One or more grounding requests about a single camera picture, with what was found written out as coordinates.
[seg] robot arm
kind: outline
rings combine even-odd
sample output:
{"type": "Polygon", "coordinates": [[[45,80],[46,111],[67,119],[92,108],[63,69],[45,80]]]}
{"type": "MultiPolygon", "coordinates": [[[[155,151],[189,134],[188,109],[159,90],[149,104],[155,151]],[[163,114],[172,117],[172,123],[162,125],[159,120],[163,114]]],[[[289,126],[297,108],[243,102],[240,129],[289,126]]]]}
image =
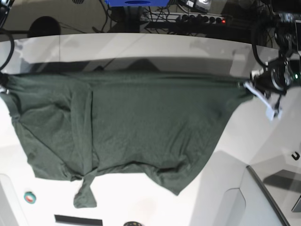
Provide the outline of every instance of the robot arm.
{"type": "Polygon", "coordinates": [[[0,0],[0,28],[3,27],[14,0],[0,0]]]}
{"type": "Polygon", "coordinates": [[[300,60],[290,59],[293,53],[299,53],[301,56],[301,51],[298,49],[299,39],[301,39],[301,21],[296,19],[283,21],[278,15],[260,21],[252,31],[254,58],[262,68],[251,72],[250,81],[246,82],[244,87],[267,106],[266,115],[270,120],[275,117],[280,118],[282,112],[280,99],[287,90],[301,86],[300,60]],[[262,62],[257,53],[256,38],[259,32],[269,27],[275,28],[275,40],[279,46],[279,52],[276,59],[262,62]],[[274,104],[270,103],[273,93],[279,95],[278,101],[274,104]]]}

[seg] fabric fold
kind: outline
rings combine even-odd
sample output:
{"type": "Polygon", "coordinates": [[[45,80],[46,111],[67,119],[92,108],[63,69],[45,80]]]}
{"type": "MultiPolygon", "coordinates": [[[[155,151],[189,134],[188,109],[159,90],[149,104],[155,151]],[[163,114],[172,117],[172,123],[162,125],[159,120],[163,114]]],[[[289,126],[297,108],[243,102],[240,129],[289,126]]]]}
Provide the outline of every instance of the fabric fold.
{"type": "Polygon", "coordinates": [[[75,208],[93,208],[97,206],[96,200],[90,188],[94,178],[96,177],[96,174],[97,169],[94,169],[84,176],[83,184],[79,192],[74,197],[73,204],[75,208]]]}

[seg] black edge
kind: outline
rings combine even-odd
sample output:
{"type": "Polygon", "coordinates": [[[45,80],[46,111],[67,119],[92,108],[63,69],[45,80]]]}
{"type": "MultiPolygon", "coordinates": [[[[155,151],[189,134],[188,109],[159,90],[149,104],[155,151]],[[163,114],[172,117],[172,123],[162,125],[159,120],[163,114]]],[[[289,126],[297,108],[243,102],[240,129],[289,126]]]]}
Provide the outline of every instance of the black edge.
{"type": "Polygon", "coordinates": [[[264,196],[266,197],[266,199],[269,201],[271,207],[273,208],[274,212],[276,213],[279,220],[281,221],[281,224],[283,226],[290,226],[290,224],[287,221],[287,219],[285,218],[283,212],[281,211],[281,209],[279,208],[279,206],[277,205],[277,203],[275,202],[275,200],[273,199],[272,195],[269,193],[269,191],[267,190],[267,188],[265,187],[263,182],[260,180],[260,178],[258,177],[256,172],[253,170],[253,168],[251,166],[247,166],[247,170],[249,171],[249,173],[251,174],[251,176],[257,183],[258,187],[261,189],[261,191],[264,194],[264,196]]]}
{"type": "Polygon", "coordinates": [[[68,216],[55,215],[55,222],[70,225],[82,225],[82,226],[103,226],[102,220],[75,218],[68,216]]]}

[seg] white clip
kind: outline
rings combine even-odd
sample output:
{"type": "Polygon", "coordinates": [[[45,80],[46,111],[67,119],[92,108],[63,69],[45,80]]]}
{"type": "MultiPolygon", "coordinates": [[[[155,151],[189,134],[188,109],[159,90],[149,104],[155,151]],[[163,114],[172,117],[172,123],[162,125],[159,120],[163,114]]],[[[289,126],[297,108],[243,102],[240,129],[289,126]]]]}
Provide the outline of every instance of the white clip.
{"type": "Polygon", "coordinates": [[[254,88],[251,82],[246,81],[244,83],[244,87],[247,88],[255,96],[257,96],[266,105],[267,110],[265,114],[270,121],[273,121],[276,117],[278,117],[279,119],[281,118],[282,108],[280,106],[278,108],[276,108],[276,105],[272,106],[267,98],[260,91],[254,88]]]}
{"type": "Polygon", "coordinates": [[[6,93],[6,88],[0,85],[0,93],[6,93]]]}

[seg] black cable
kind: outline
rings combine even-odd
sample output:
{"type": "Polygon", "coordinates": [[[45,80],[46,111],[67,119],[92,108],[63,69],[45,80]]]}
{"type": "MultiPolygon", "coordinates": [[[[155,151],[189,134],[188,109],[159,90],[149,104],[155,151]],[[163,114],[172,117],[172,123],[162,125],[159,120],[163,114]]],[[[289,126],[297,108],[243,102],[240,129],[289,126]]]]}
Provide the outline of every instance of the black cable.
{"type": "Polygon", "coordinates": [[[282,97],[282,95],[279,95],[277,103],[275,104],[276,109],[279,109],[281,97],[282,97]]]}
{"type": "Polygon", "coordinates": [[[107,13],[107,10],[105,9],[105,6],[104,6],[104,4],[103,4],[103,1],[102,1],[102,0],[99,0],[99,2],[100,2],[100,4],[102,5],[103,11],[104,11],[104,13],[105,13],[105,22],[104,22],[104,24],[103,24],[102,29],[100,30],[100,33],[103,33],[104,27],[106,26],[106,24],[107,24],[107,22],[108,22],[108,13],[107,13]]]}
{"type": "MultiPolygon", "coordinates": [[[[147,10],[147,9],[145,9],[145,10],[148,11],[148,12],[150,13],[151,21],[154,22],[154,21],[153,21],[153,18],[152,18],[152,12],[149,11],[149,10],[147,10]]],[[[169,22],[166,18],[164,18],[163,16],[158,16],[158,17],[164,19],[167,23],[171,23],[171,22],[169,22]]]]}
{"type": "Polygon", "coordinates": [[[264,68],[266,67],[266,65],[260,60],[257,52],[257,37],[260,32],[260,29],[262,30],[263,27],[266,29],[267,27],[271,27],[273,24],[274,21],[269,17],[265,20],[259,21],[251,32],[251,44],[255,60],[264,68]]]}
{"type": "Polygon", "coordinates": [[[163,28],[157,28],[157,30],[161,30],[161,31],[164,31],[164,32],[168,32],[168,29],[163,29],[163,28]]]}
{"type": "Polygon", "coordinates": [[[0,67],[0,71],[6,67],[6,65],[8,65],[11,57],[13,56],[13,53],[14,53],[14,50],[15,50],[15,42],[14,42],[14,37],[11,35],[11,33],[9,33],[8,31],[0,28],[0,33],[8,36],[8,39],[10,41],[10,51],[9,51],[9,54],[8,54],[8,57],[6,59],[6,61],[3,63],[3,65],[0,67]]]}
{"type": "Polygon", "coordinates": [[[114,20],[114,19],[111,17],[111,15],[109,14],[109,11],[112,11],[112,8],[109,7],[109,8],[107,9],[107,15],[108,15],[108,17],[109,17],[110,20],[112,20],[112,21],[114,21],[114,22],[116,22],[116,23],[124,22],[124,20],[123,20],[123,21],[114,20]]]}
{"type": "Polygon", "coordinates": [[[77,29],[77,28],[75,28],[75,27],[72,27],[72,26],[70,26],[70,25],[68,25],[68,24],[65,24],[65,23],[63,23],[63,22],[59,22],[59,23],[62,24],[62,25],[64,25],[64,26],[61,26],[62,28],[71,29],[71,30],[75,30],[75,31],[77,31],[77,32],[86,34],[86,32],[83,32],[83,31],[81,31],[81,30],[79,30],[79,29],[77,29]]]}
{"type": "MultiPolygon", "coordinates": [[[[262,5],[257,6],[257,7],[254,7],[254,8],[251,8],[251,10],[252,10],[252,11],[256,10],[256,12],[257,12],[257,9],[267,6],[267,8],[269,9],[270,16],[273,15],[270,6],[267,5],[267,4],[265,4],[265,3],[263,3],[263,2],[261,2],[261,3],[262,3],[262,5]]],[[[249,30],[250,27],[253,25],[253,23],[256,22],[256,21],[258,21],[258,18],[257,18],[257,17],[252,18],[252,19],[253,19],[253,20],[251,20],[251,22],[250,22],[250,24],[247,26],[246,30],[249,30]]]]}
{"type": "Polygon", "coordinates": [[[2,28],[2,27],[4,26],[4,24],[5,24],[6,20],[7,20],[7,18],[8,18],[8,14],[6,14],[6,15],[4,16],[4,18],[2,19],[2,21],[0,21],[0,28],[2,28]]]}
{"type": "Polygon", "coordinates": [[[166,21],[167,21],[167,18],[168,18],[168,16],[170,15],[169,6],[168,6],[166,9],[167,9],[167,11],[168,11],[168,15],[166,16],[166,21]]]}
{"type": "Polygon", "coordinates": [[[159,16],[161,16],[162,12],[163,12],[163,9],[160,10],[159,16]]]}
{"type": "Polygon", "coordinates": [[[152,32],[151,32],[149,29],[145,28],[145,30],[146,30],[148,33],[151,33],[151,34],[152,34],[152,32]]]}
{"type": "Polygon", "coordinates": [[[153,19],[152,19],[152,12],[151,12],[151,8],[150,8],[150,7],[149,7],[148,12],[150,13],[151,21],[153,22],[153,19]]]}
{"type": "Polygon", "coordinates": [[[273,48],[273,41],[272,41],[272,37],[270,36],[270,34],[269,34],[269,32],[271,31],[271,29],[268,31],[268,30],[266,30],[266,32],[267,32],[267,34],[268,34],[268,37],[269,37],[269,40],[266,42],[266,46],[267,46],[267,44],[268,44],[268,42],[270,41],[271,42],[271,48],[273,48]]]}

